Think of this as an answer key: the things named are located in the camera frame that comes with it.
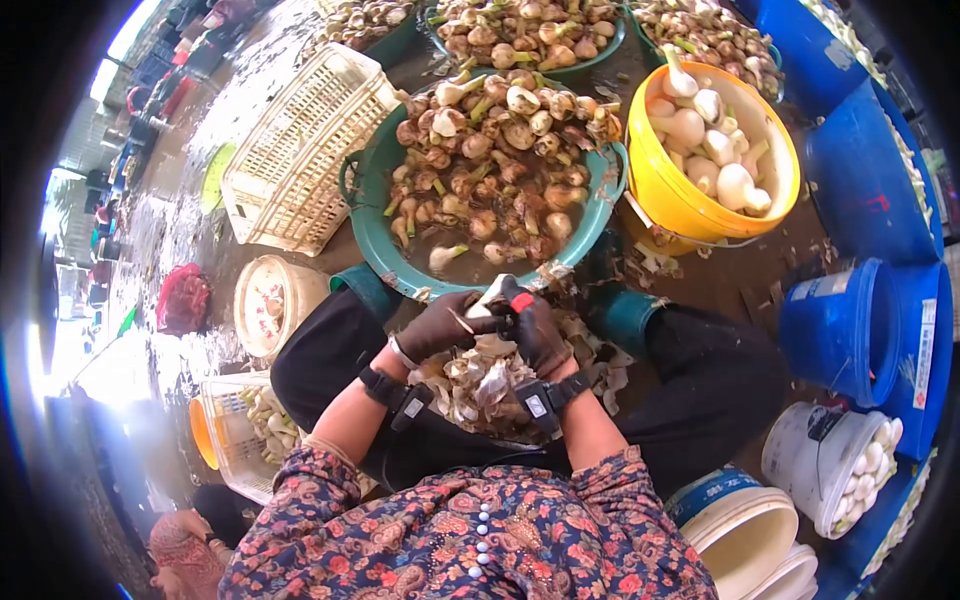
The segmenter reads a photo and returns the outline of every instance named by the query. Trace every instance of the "gloved hand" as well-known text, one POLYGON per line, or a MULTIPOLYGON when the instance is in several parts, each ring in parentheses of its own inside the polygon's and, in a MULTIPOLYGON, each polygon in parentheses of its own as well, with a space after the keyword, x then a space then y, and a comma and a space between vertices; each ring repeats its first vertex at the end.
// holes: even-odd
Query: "gloved hand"
POLYGON ((571 356, 570 348, 564 344, 553 322, 550 305, 520 287, 512 276, 504 278, 502 289, 504 298, 510 303, 509 310, 516 314, 516 325, 507 336, 516 342, 520 356, 537 372, 537 376, 546 377, 571 356))
POLYGON ((396 343, 415 363, 421 363, 437 352, 454 346, 473 348, 476 344, 474 335, 502 330, 507 322, 506 317, 497 316, 466 318, 464 313, 467 308, 479 298, 480 293, 472 290, 440 296, 396 335, 396 343), (466 323, 473 333, 468 332, 457 318, 466 323))

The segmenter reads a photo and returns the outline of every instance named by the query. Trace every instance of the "white plastic crate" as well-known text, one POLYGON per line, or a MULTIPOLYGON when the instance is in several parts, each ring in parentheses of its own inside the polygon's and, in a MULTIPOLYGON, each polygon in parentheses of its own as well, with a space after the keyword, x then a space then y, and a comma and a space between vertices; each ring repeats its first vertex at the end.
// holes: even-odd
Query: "white plastic crate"
POLYGON ((237 241, 316 256, 349 213, 338 175, 400 101, 380 63, 328 43, 270 103, 221 178, 237 241))
POLYGON ((210 377, 200 384, 206 428, 220 463, 224 482, 250 500, 267 504, 274 495, 277 465, 263 460, 267 443, 256 437, 247 420, 247 404, 240 392, 247 386, 271 388, 270 372, 242 372, 210 377))

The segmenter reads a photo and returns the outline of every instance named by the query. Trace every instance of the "black wrist strap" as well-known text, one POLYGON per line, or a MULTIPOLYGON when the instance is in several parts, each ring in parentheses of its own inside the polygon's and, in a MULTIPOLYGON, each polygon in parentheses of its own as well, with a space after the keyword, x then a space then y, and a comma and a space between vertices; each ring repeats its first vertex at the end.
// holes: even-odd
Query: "black wrist strap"
POLYGON ((570 400, 589 389, 590 380, 589 377, 587 377, 587 373, 583 371, 577 371, 557 383, 547 384, 546 386, 547 395, 550 397, 550 404, 553 405, 554 412, 558 414, 570 400))
POLYGON ((590 389, 590 380, 578 371, 557 383, 530 379, 516 386, 516 399, 540 430, 553 435, 560 429, 560 414, 573 398, 590 389))
POLYGON ((407 395, 407 386, 383 371, 365 367, 357 376, 367 387, 367 396, 386 406, 391 413, 396 412, 407 395))
POLYGON ((367 388, 367 396, 387 407, 394 415, 390 427, 394 431, 403 431, 417 417, 420 410, 433 401, 433 392, 426 384, 406 386, 383 371, 374 371, 366 367, 357 375, 367 388))

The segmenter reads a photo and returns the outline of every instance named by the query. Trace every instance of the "sleeve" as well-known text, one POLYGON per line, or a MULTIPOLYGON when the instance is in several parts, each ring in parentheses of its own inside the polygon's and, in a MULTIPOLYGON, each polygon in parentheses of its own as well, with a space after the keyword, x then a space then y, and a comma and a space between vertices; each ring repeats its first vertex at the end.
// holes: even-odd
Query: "sleeve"
POLYGON ((246 597, 294 569, 303 561, 304 539, 325 536, 324 525, 359 500, 353 465, 310 445, 294 449, 274 479, 273 499, 237 546, 220 582, 221 597, 246 597))
POLYGON ((614 588, 631 588, 636 570, 645 568, 661 595, 683 588, 689 597, 717 597, 700 555, 663 510, 638 445, 574 472, 570 483, 609 539, 626 546, 614 588))

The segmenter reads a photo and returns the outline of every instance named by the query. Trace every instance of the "red plastic bag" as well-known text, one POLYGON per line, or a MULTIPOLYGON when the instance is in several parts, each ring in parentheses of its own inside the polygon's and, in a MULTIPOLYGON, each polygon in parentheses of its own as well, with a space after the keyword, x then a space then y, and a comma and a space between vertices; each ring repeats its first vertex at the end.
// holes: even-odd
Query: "red plastic bag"
POLYGON ((195 263, 174 267, 156 301, 156 330, 181 336, 196 331, 206 318, 206 298, 210 295, 200 267, 195 263))

